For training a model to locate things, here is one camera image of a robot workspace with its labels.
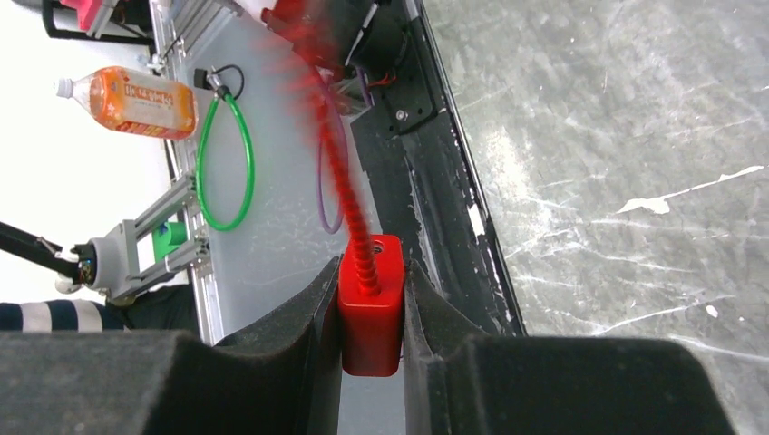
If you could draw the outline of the red cable lock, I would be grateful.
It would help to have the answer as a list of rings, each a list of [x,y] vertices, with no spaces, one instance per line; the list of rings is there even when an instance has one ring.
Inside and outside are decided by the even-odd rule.
[[[278,1],[260,18],[292,44],[290,66],[305,71],[289,86],[301,92],[300,111],[315,123],[318,143],[333,177],[349,240],[338,272],[337,309],[342,325],[342,365],[354,376],[388,377],[399,366],[404,323],[405,265],[398,237],[374,235],[349,171],[346,136],[336,102],[319,73],[336,71],[338,45],[328,1]]]

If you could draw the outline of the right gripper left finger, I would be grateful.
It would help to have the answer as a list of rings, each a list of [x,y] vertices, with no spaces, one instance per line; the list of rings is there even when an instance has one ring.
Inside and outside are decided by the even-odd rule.
[[[340,261],[222,339],[186,332],[1,336],[4,434],[334,434]]]

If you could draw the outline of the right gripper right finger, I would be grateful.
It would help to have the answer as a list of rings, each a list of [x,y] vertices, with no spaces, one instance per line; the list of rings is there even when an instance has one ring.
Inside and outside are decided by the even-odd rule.
[[[730,434],[706,371],[669,341],[506,336],[479,329],[409,263],[410,434]]]

